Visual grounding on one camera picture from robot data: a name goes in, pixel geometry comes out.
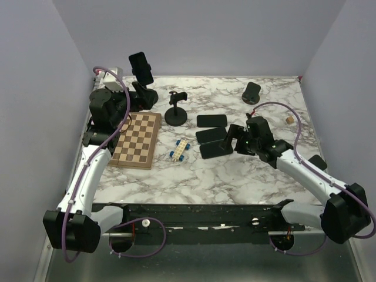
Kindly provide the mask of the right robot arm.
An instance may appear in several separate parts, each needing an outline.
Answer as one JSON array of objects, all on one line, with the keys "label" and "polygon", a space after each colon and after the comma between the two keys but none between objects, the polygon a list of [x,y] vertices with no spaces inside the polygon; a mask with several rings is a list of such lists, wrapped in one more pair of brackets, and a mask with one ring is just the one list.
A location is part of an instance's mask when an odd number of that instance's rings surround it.
[{"label": "right robot arm", "polygon": [[300,183],[321,203],[320,207],[304,207],[295,202],[282,204],[270,216],[271,225],[284,230],[299,223],[322,230],[335,243],[343,244],[358,232],[375,223],[365,190],[359,184],[346,184],[311,164],[285,140],[275,140],[268,121],[249,117],[245,126],[232,124],[221,144],[239,154],[258,156]]}]

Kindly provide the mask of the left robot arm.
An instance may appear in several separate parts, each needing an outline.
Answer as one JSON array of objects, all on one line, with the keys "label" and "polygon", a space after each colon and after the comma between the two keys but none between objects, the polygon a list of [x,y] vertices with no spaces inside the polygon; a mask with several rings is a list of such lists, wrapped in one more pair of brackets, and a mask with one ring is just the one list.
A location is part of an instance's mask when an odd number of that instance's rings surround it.
[{"label": "left robot arm", "polygon": [[100,178],[120,138],[120,128],[130,112],[150,110],[158,100],[153,89],[132,82],[133,91],[107,87],[89,96],[91,117],[83,135],[82,155],[76,173],[56,210],[48,210],[43,225],[53,248],[93,253],[103,233],[114,228],[126,231],[130,217],[119,206],[92,211]]}]

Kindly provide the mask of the black phone stand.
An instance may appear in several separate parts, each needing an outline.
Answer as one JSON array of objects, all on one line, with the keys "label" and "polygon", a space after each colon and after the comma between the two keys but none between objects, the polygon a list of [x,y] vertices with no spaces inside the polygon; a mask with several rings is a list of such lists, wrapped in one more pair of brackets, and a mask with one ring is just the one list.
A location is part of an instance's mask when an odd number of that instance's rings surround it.
[{"label": "black phone stand", "polygon": [[172,105],[172,108],[166,111],[165,121],[170,126],[181,126],[187,121],[187,112],[177,106],[177,103],[182,100],[187,100],[187,93],[186,92],[176,92],[171,91],[170,93],[170,101],[169,105]]},{"label": "black phone stand", "polygon": [[135,89],[132,105],[137,110],[150,110],[159,99],[157,92],[147,87],[154,82],[151,66],[148,63],[134,64],[132,73],[136,77],[132,82]]}]

